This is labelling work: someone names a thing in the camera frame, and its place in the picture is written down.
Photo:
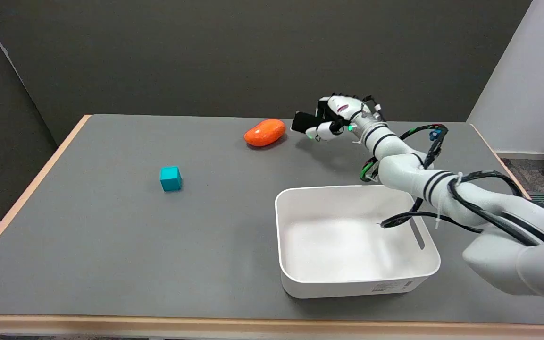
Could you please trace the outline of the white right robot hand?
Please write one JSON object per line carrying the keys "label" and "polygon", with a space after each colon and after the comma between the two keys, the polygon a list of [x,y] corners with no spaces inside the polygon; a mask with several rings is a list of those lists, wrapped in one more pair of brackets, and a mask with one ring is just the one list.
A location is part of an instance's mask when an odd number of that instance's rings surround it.
{"label": "white right robot hand", "polygon": [[323,121],[309,127],[304,134],[315,141],[329,141],[343,133],[362,138],[377,125],[386,126],[379,103],[371,96],[333,94],[319,99],[315,113]]}

